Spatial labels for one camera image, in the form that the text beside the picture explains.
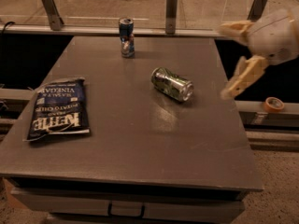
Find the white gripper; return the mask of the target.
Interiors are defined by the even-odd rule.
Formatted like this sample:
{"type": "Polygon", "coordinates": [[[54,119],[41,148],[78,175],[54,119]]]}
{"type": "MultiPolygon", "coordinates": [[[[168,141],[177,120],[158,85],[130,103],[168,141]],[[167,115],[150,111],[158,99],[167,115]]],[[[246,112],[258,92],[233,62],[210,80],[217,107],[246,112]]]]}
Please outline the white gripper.
{"type": "Polygon", "coordinates": [[[299,56],[299,7],[279,9],[254,24],[225,22],[218,33],[237,43],[248,43],[251,53],[257,54],[239,59],[234,75],[221,91],[222,99],[233,99],[261,78],[269,64],[278,65],[299,56]]]}

